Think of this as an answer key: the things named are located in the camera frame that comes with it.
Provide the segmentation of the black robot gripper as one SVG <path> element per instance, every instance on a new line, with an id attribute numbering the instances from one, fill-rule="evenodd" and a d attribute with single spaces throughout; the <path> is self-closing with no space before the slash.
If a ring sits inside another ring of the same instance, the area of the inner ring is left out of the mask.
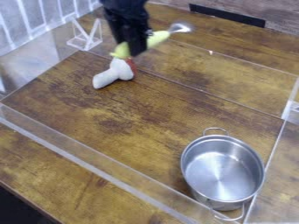
<path id="1" fill-rule="evenodd" d="M 147 50 L 147 39 L 154 35 L 148 25 L 147 0 L 99 0 L 104 8 L 104 16 L 116 42 L 125 41 L 129 53 L 135 57 Z"/>

